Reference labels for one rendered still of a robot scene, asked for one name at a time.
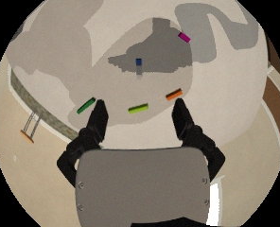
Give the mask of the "small magenta rod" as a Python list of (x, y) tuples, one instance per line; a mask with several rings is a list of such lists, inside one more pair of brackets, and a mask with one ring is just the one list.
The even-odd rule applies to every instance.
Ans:
[(180, 32), (180, 34), (178, 35), (180, 38), (182, 38), (184, 41), (186, 41), (187, 43), (190, 41), (190, 38), (188, 38), (185, 34), (183, 34), (182, 32)]

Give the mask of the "orange rod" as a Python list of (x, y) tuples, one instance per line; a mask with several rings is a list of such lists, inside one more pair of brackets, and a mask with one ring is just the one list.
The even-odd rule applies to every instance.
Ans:
[(178, 89), (178, 90), (176, 90), (176, 91), (174, 91), (174, 92), (172, 92), (172, 93), (166, 95), (166, 99), (167, 99), (167, 101), (169, 101), (170, 99), (172, 99), (172, 98), (174, 98), (174, 97), (176, 97), (176, 96), (179, 96), (179, 95), (181, 95), (181, 94), (182, 94), (181, 89)]

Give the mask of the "grey rod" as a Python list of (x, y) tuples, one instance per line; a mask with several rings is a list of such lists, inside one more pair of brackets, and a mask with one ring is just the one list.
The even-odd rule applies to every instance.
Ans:
[(142, 64), (136, 64), (136, 79), (142, 79)]

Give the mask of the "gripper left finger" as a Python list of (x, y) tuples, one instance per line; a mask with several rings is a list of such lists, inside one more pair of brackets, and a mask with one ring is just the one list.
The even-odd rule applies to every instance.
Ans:
[(108, 118), (104, 100), (98, 99), (86, 128), (79, 131), (79, 136), (67, 145), (66, 150), (57, 161), (57, 167), (74, 187), (76, 186), (77, 174), (75, 170), (76, 160), (87, 150), (101, 148), (99, 143), (102, 143), (105, 138)]

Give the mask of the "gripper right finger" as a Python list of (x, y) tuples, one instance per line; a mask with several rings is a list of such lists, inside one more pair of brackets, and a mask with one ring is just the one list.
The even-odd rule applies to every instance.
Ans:
[(176, 99), (171, 116), (177, 138), (183, 140), (181, 147), (198, 148), (206, 157), (211, 183), (225, 162), (224, 154), (211, 138), (202, 133), (202, 128), (194, 124), (182, 98)]

